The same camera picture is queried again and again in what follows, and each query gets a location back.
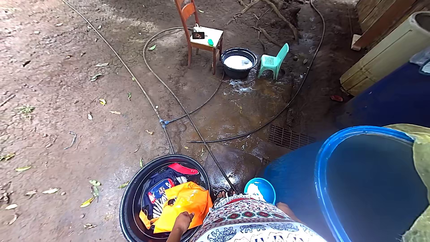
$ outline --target green plastic chair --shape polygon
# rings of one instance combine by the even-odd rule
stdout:
[[[287,55],[289,51],[289,46],[287,43],[284,44],[284,47],[279,51],[278,55],[275,56],[268,56],[268,55],[262,55],[261,61],[260,61],[260,72],[258,73],[258,77],[260,78],[261,74],[265,70],[272,70],[273,71],[273,79],[278,79],[278,73],[279,69],[281,68],[282,61],[284,60],[285,56]]]

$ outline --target dirt ground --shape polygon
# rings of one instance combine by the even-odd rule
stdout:
[[[99,31],[159,106],[163,119],[183,114],[142,58],[151,36],[181,26],[173,0],[71,0],[70,4],[94,26],[101,26]],[[244,47],[258,56],[275,56],[279,51],[262,36],[263,49],[257,32],[250,27],[256,23],[253,14],[261,16],[269,9],[265,2],[255,4],[237,18],[237,23],[229,25],[225,23],[242,9],[236,1],[197,0],[196,5],[204,11],[198,13],[201,25],[224,30],[224,50]],[[337,130],[333,118],[342,103],[332,101],[330,95],[349,99],[341,92],[338,79],[363,53],[349,49],[351,32],[360,32],[353,0],[318,0],[315,5],[326,21],[324,42],[291,109],[274,124],[320,139]],[[18,205],[4,210],[6,203],[0,204],[0,241],[124,241],[118,221],[123,191],[118,186],[140,168],[141,157],[148,163],[169,153],[157,116],[113,52],[62,1],[4,0],[0,10],[0,103],[8,100],[0,106],[0,156],[15,153],[11,159],[0,161],[0,184],[11,182],[7,187],[7,192],[13,191],[10,203]],[[212,100],[192,114],[204,137],[230,137],[257,128],[297,91],[320,41],[322,21],[308,1],[287,1],[281,13],[298,27],[298,42],[273,12],[267,12],[258,26],[264,26],[278,42],[289,43],[290,52],[282,65],[285,74],[275,82],[270,74],[256,79],[257,69],[253,69],[243,85],[252,88],[250,93],[237,92],[238,86],[230,85],[230,78],[225,77]],[[217,74],[212,75],[212,54],[201,50],[198,56],[193,53],[191,68],[187,68],[182,31],[164,34],[154,44],[156,48],[148,51],[150,65],[186,108],[192,110],[206,101],[221,81],[222,64],[217,63]],[[95,67],[107,62],[107,66]],[[103,75],[90,81],[97,73]],[[105,99],[107,104],[101,105],[98,99]],[[30,115],[16,110],[23,105],[34,107]],[[92,120],[87,118],[89,112]],[[168,124],[167,129],[177,153],[205,163],[207,151],[203,146],[186,142],[198,140],[186,118]],[[74,137],[69,131],[77,134],[77,140],[64,149]],[[255,176],[262,158],[271,160],[288,151],[267,142],[267,128],[213,145],[220,157],[225,153],[223,145],[230,153],[236,150],[257,158],[240,175],[243,179]],[[25,166],[31,168],[15,171]],[[92,196],[91,179],[101,182],[100,196],[88,207],[80,208]],[[60,190],[41,193],[50,188]],[[24,195],[34,189],[38,193],[31,198]],[[14,214],[17,220],[7,225]],[[86,223],[98,226],[84,229]]]

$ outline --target black tub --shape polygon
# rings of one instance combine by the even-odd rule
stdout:
[[[194,159],[185,155],[165,155],[159,157],[140,169],[130,180],[124,191],[120,204],[120,226],[124,237],[129,242],[165,242],[170,233],[152,233],[147,230],[139,218],[140,207],[138,201],[142,195],[144,183],[161,168],[172,164],[180,163],[189,168],[197,169],[203,188],[210,191],[209,179],[203,167]],[[187,230],[181,237],[181,242],[188,241],[200,228],[200,226]]]
[[[235,69],[235,68],[229,67],[224,63],[224,60],[229,56],[244,56],[252,62],[252,67],[247,69]],[[257,56],[254,53],[252,53],[249,49],[231,48],[224,51],[221,54],[221,62],[222,62],[222,65],[224,66],[225,74],[227,74],[232,79],[238,80],[238,79],[244,79],[248,76],[251,69],[254,68],[255,65],[257,65],[258,59],[257,59]]]

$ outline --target chair backrest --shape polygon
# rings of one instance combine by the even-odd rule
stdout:
[[[282,47],[282,49],[279,51],[276,58],[281,59],[281,61],[282,61],[285,58],[285,56],[287,55],[289,50],[290,50],[290,47],[288,46],[287,43],[285,43],[284,46]]]
[[[185,4],[184,7],[181,7],[184,0],[175,0],[176,9],[178,10],[179,17],[181,18],[182,26],[184,27],[185,36],[187,38],[188,45],[190,45],[190,33],[187,29],[187,19],[194,14],[194,18],[196,23],[200,25],[199,18],[197,17],[196,5],[194,4],[194,0],[191,0],[191,3]]]

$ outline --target white container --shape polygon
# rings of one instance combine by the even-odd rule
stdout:
[[[345,72],[340,78],[341,85],[356,96],[427,46],[430,46],[430,12],[416,12]]]

